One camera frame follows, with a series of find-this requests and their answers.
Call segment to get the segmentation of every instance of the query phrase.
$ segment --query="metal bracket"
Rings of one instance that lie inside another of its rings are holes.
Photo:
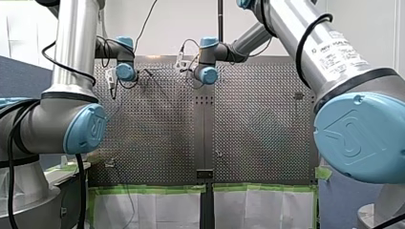
[[[212,169],[197,170],[197,179],[212,179],[214,171]]]
[[[293,98],[294,98],[295,100],[303,100],[303,99],[304,99],[304,96],[305,96],[305,95],[304,95],[303,93],[301,93],[301,92],[296,92]]]

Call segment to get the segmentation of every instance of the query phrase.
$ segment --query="black wire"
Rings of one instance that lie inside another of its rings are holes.
[[[59,62],[53,60],[52,58],[50,58],[50,57],[46,54],[46,51],[47,51],[48,49],[50,49],[52,46],[54,46],[55,44],[56,44],[56,41],[53,41],[53,43],[52,43],[51,45],[45,47],[45,48],[42,50],[42,55],[43,55],[47,60],[51,61],[52,63],[54,63],[55,65],[59,66],[60,68],[62,68],[62,69],[64,69],[64,70],[67,70],[67,71],[72,72],[72,73],[78,73],[78,74],[81,74],[81,75],[83,75],[83,76],[85,76],[85,77],[91,79],[91,80],[93,81],[93,86],[94,86],[94,85],[96,84],[96,79],[95,79],[92,75],[89,75],[89,74],[87,74],[87,73],[78,71],[78,70],[73,69],[73,68],[71,68],[71,67],[69,67],[69,66],[63,65],[63,64],[61,64],[61,63],[59,63]]]
[[[128,195],[129,201],[131,202],[131,206],[132,206],[132,216],[128,220],[128,222],[125,224],[125,226],[122,228],[122,229],[126,229],[129,226],[129,224],[131,224],[132,219],[134,219],[134,217],[135,217],[135,213],[136,213],[135,204],[134,204],[134,201],[132,200],[131,193],[130,193],[130,190],[129,190],[129,179],[128,179],[128,177],[125,176],[125,180],[123,180],[122,176],[120,175],[119,169],[117,168],[117,162],[116,162],[116,166],[114,168],[116,169],[119,182],[125,184],[125,189],[127,191],[127,195]]]
[[[268,33],[270,33],[271,36],[277,37],[276,33],[274,33],[267,24],[267,19],[266,19],[266,14],[265,14],[265,0],[262,0],[260,2],[260,11],[262,14],[263,25],[265,26],[266,31]]]
[[[189,81],[189,80],[192,79],[192,78],[189,78],[189,77],[188,77],[188,73],[193,72],[193,71],[191,71],[191,65],[193,65],[194,61],[196,61],[198,57],[199,57],[199,56],[196,55],[196,56],[193,58],[193,60],[191,60],[190,65],[188,65],[187,72],[185,73],[185,82],[187,83],[187,85],[188,85],[190,88],[192,88],[192,89],[194,89],[194,90],[198,90],[198,89],[202,88],[203,85],[204,85],[204,84],[202,83],[199,87],[194,87],[194,85],[191,85],[191,84],[190,84],[190,81]]]
[[[14,158],[12,154],[12,144],[13,144],[13,139],[14,139],[14,134],[18,130],[21,121],[24,119],[24,117],[35,107],[39,104],[39,100],[31,101],[31,104],[27,108],[22,108],[24,109],[24,112],[18,117],[18,119],[14,122],[11,131],[9,133],[8,141],[7,141],[7,153],[9,157],[9,197],[8,197],[8,212],[9,212],[9,222],[11,225],[12,229],[18,229],[17,223],[15,221],[14,217],[14,210],[13,210],[13,201],[14,201],[14,183],[15,183],[15,177],[14,177]]]
[[[156,83],[156,85],[158,85],[158,87],[160,88],[160,92],[166,97],[167,102],[173,106],[172,102],[170,101],[169,96],[167,95],[167,93],[164,91],[164,88],[161,86],[161,84],[158,82],[158,80],[155,78],[155,76],[147,69],[144,69],[144,71],[149,74],[149,76],[153,79],[153,81]]]
[[[146,24],[148,23],[149,17],[151,16],[153,8],[155,7],[157,2],[158,2],[158,0],[155,0],[155,2],[152,4],[151,9],[149,10],[148,16],[146,17],[145,22],[143,22],[142,30],[140,31],[140,34],[139,34],[139,36],[137,38],[137,41],[135,42],[134,54],[137,52],[138,42],[139,42],[140,38],[142,37],[143,32],[145,31]]]
[[[133,85],[127,87],[127,86],[125,86],[125,85],[121,82],[121,80],[118,80],[119,85],[121,85],[121,87],[124,88],[124,89],[126,89],[126,90],[131,90],[131,89],[135,88],[135,87],[138,85],[138,81],[139,81],[139,77],[137,78],[137,81],[135,81],[135,83],[134,83]]]
[[[104,56],[107,56],[107,64],[104,64],[104,59],[103,58],[101,59],[101,65],[105,69],[110,64],[110,60],[111,60],[110,56],[111,56],[112,49],[111,49],[111,46],[108,44],[107,40],[104,37],[98,35],[97,38],[99,38],[99,39],[101,39],[103,41],[102,49],[103,49],[103,52],[104,52]]]
[[[86,174],[84,171],[81,154],[75,155],[80,179],[80,215],[78,217],[77,229],[84,229],[86,219]]]
[[[185,43],[187,43],[188,41],[194,43],[198,48],[200,48],[199,43],[198,43],[196,40],[191,39],[191,38],[185,39],[184,42],[182,42],[182,45],[181,45],[181,46],[184,47],[184,46],[185,46]]]
[[[333,21],[333,15],[330,13],[324,13],[318,17],[315,21],[313,21],[307,29],[304,32],[304,35],[302,36],[300,42],[298,43],[297,47],[297,53],[295,54],[295,66],[297,68],[298,76],[300,77],[301,81],[310,89],[309,83],[305,79],[303,70],[302,70],[302,57],[303,57],[303,51],[304,51],[304,46],[305,43],[307,42],[308,37],[312,33],[312,31],[316,28],[317,25],[320,23],[323,23],[325,21],[329,20],[330,22]]]
[[[397,216],[397,217],[395,217],[395,218],[392,218],[392,219],[390,219],[390,220],[387,220],[387,221],[381,223],[380,225],[374,227],[373,229],[383,229],[383,228],[387,228],[387,227],[392,226],[392,225],[394,225],[394,224],[396,224],[396,223],[398,223],[398,222],[401,222],[401,221],[404,220],[404,219],[405,219],[405,214],[402,214],[402,215],[400,215],[400,216]]]
[[[233,62],[229,62],[230,65],[234,66],[236,64],[236,57],[235,54],[233,53],[233,51],[231,50],[231,48],[229,47],[229,45],[224,44],[226,46],[227,49],[227,54],[230,54],[230,56],[233,59]]]
[[[113,39],[105,39],[105,41],[107,42],[107,45],[108,45],[108,46],[110,46],[110,45],[108,44],[108,41],[120,45],[122,48],[124,48],[125,50],[127,50],[128,52],[130,52],[133,57],[135,57],[134,53],[132,52],[132,47],[127,46],[127,45],[125,45],[125,44],[123,44],[123,43],[121,43],[121,42],[119,42],[119,41],[117,41],[117,40],[113,40]]]
[[[262,49],[260,52],[257,52],[257,53],[254,53],[254,54],[250,55],[249,57],[255,57],[255,56],[258,56],[258,55],[262,54],[270,46],[270,43],[271,43],[271,38],[267,42],[267,45],[265,46],[264,49]]]

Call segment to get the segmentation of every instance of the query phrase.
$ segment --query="black cable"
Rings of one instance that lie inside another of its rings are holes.
[[[81,155],[75,155],[80,179],[80,215],[78,217],[77,229],[84,229],[86,219],[86,174],[84,171]]]
[[[64,70],[67,70],[67,71],[72,72],[72,73],[78,73],[78,74],[81,74],[81,75],[83,75],[83,76],[85,76],[85,77],[87,77],[87,78],[90,78],[90,79],[93,81],[93,86],[94,86],[94,85],[96,84],[96,79],[95,79],[92,75],[89,75],[89,74],[87,74],[87,73],[78,71],[78,70],[73,69],[73,68],[71,68],[71,67],[69,67],[69,66],[63,65],[63,64],[61,64],[61,63],[59,63],[59,62],[53,60],[52,58],[50,58],[50,57],[46,54],[46,51],[47,51],[48,49],[50,49],[52,46],[54,46],[55,44],[56,44],[56,41],[53,41],[53,43],[52,43],[51,45],[45,47],[45,48],[42,50],[42,55],[43,55],[47,60],[51,61],[51,62],[54,63],[56,66],[59,66],[60,68],[62,68],[62,69],[64,69]]]
[[[405,220],[405,214],[402,214],[400,216],[397,216],[395,218],[392,218],[390,220],[387,220],[383,223],[381,223],[380,225],[374,227],[373,229],[383,229],[383,228],[387,228],[389,226],[392,226],[398,222],[401,222],[402,220]]]
[[[131,90],[131,89],[135,88],[135,87],[138,85],[138,81],[139,81],[139,77],[137,78],[137,81],[135,81],[135,83],[134,83],[133,85],[127,87],[127,86],[125,86],[125,85],[121,82],[121,80],[118,80],[119,85],[121,85],[121,87],[124,88],[124,89],[126,89],[126,90]]]
[[[254,54],[250,55],[249,57],[255,57],[255,56],[258,56],[258,55],[262,54],[270,46],[270,43],[271,43],[271,38],[267,42],[267,45],[265,46],[264,49],[262,49],[260,52],[257,52],[257,53],[254,53]]]
[[[226,46],[226,59],[228,58],[228,56],[229,56],[229,54],[230,54],[230,56],[231,56],[232,59],[233,59],[233,62],[230,62],[230,61],[229,61],[229,64],[232,65],[232,66],[234,66],[234,65],[236,64],[236,57],[235,57],[235,54],[233,53],[233,51],[231,50],[231,48],[229,47],[228,44],[224,44],[224,45]]]
[[[110,56],[111,56],[112,49],[111,49],[111,46],[108,44],[107,40],[104,37],[98,35],[97,38],[99,38],[99,39],[101,39],[103,41],[102,49],[103,49],[103,52],[104,52],[104,56],[107,56],[107,64],[104,64],[104,58],[101,59],[101,66],[105,69],[110,64],[110,60],[111,60]]]
[[[134,217],[135,217],[135,213],[136,213],[136,211],[135,211],[135,204],[134,204],[134,201],[132,200],[132,197],[131,197],[131,192],[130,192],[130,188],[129,188],[129,184],[128,184],[128,183],[129,183],[128,177],[125,176],[125,180],[123,180],[122,176],[120,175],[119,169],[117,168],[117,162],[116,162],[116,166],[115,166],[114,168],[116,169],[119,182],[125,184],[125,189],[126,189],[126,191],[127,191],[127,195],[128,195],[129,201],[131,202],[131,207],[132,207],[132,216],[131,216],[131,218],[128,220],[128,222],[125,224],[125,226],[122,227],[122,229],[126,229],[126,228],[128,228],[128,226],[131,224],[132,219],[134,219]]]
[[[191,66],[193,65],[194,61],[197,60],[198,57],[199,57],[199,55],[197,54],[197,55],[191,60],[190,65],[188,65],[187,72],[185,73],[185,82],[187,83],[187,85],[188,85],[190,88],[192,88],[192,89],[194,89],[194,90],[198,90],[198,89],[202,88],[203,85],[204,85],[204,84],[202,83],[202,85],[200,85],[199,87],[194,87],[194,85],[191,85],[191,84],[190,84],[190,81],[189,81],[189,80],[192,79],[192,78],[189,78],[189,77],[188,77],[188,73],[190,73],[190,72],[193,73],[193,71],[191,70]]]
[[[15,183],[15,177],[14,177],[14,158],[12,154],[12,144],[13,144],[13,139],[15,132],[19,130],[21,121],[24,119],[24,117],[35,107],[39,104],[39,100],[31,100],[30,102],[26,103],[25,105],[20,105],[16,104],[11,108],[17,109],[20,106],[23,106],[24,112],[17,118],[17,120],[14,122],[12,125],[11,131],[9,133],[8,141],[7,141],[7,154],[9,157],[9,197],[8,197],[8,213],[9,213],[9,222],[11,225],[12,229],[18,229],[17,223],[15,221],[14,217],[14,210],[13,210],[13,201],[14,201],[14,183]]]
[[[158,0],[155,0],[155,2],[152,4],[151,9],[149,10],[148,16],[146,17],[145,22],[143,22],[142,30],[140,31],[140,34],[139,34],[139,36],[137,38],[137,41],[135,42],[134,54],[137,52],[138,42],[139,42],[140,38],[142,37],[143,32],[145,31],[146,24],[148,23],[149,17],[151,16],[153,8],[155,7],[157,2],[158,2]]]
[[[27,105],[30,105],[32,102],[37,101],[38,99],[27,99],[20,102],[13,103],[10,106],[3,108],[0,111],[0,119],[6,116],[7,114]]]
[[[260,11],[262,14],[263,25],[265,26],[266,31],[268,33],[270,33],[271,36],[277,37],[276,33],[274,33],[267,24],[267,19],[266,19],[266,14],[265,14],[265,0],[262,0],[260,2]]]
[[[105,39],[105,41],[107,42],[107,45],[108,45],[108,46],[110,46],[110,45],[108,44],[108,41],[111,41],[111,42],[113,42],[113,43],[116,43],[116,44],[120,45],[122,48],[124,48],[125,50],[127,50],[128,52],[130,52],[133,57],[135,57],[134,53],[132,52],[132,47],[127,46],[127,45],[125,45],[125,44],[123,44],[123,43],[121,43],[121,42],[119,42],[119,41],[117,41],[117,40],[113,40],[113,39]]]
[[[184,47],[184,46],[185,46],[185,43],[187,43],[187,42],[192,42],[192,43],[194,43],[198,48],[200,48],[199,43],[198,43],[196,40],[190,39],[190,38],[185,39],[184,42],[182,42],[182,45],[181,45],[181,46]]]
[[[318,17],[315,21],[313,21],[307,29],[304,32],[304,35],[302,36],[300,42],[298,43],[297,47],[297,53],[295,54],[295,66],[297,68],[298,76],[300,77],[301,81],[310,89],[310,86],[307,82],[307,80],[304,77],[304,73],[302,70],[301,62],[302,62],[302,57],[303,57],[303,51],[304,51],[304,46],[305,43],[307,42],[308,37],[312,33],[312,31],[316,28],[317,25],[320,23],[323,23],[325,21],[333,21],[333,15],[330,13],[324,13]]]

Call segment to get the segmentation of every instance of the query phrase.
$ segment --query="metal stand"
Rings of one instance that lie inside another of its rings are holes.
[[[46,198],[25,205],[23,209],[15,211],[14,216],[19,228],[60,228],[61,195],[59,193],[59,189],[53,187]],[[11,229],[7,211],[0,212],[0,228]]]
[[[357,212],[358,229],[371,229],[391,218],[405,213],[405,185],[386,184],[374,204],[361,207]],[[405,229],[399,222],[390,229]]]
[[[214,86],[205,86],[194,92],[197,181],[206,186],[201,196],[201,229],[214,229],[214,168],[212,163],[212,136],[214,120]]]

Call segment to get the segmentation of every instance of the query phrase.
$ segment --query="white paper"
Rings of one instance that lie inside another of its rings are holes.
[[[157,229],[156,195],[138,195],[139,228]]]
[[[134,209],[128,195],[103,195],[95,199],[95,228],[97,229],[139,229],[138,195],[131,194]]]
[[[199,229],[200,194],[154,195],[131,194],[135,214],[127,229]],[[127,194],[97,196],[97,229],[122,229],[133,215]]]
[[[221,229],[245,229],[246,192],[217,192],[215,199],[215,225]]]
[[[282,208],[282,192],[247,191],[245,229],[280,228]]]
[[[283,229],[313,228],[313,193],[283,194]]]
[[[156,205],[157,222],[200,221],[200,194],[157,195]]]

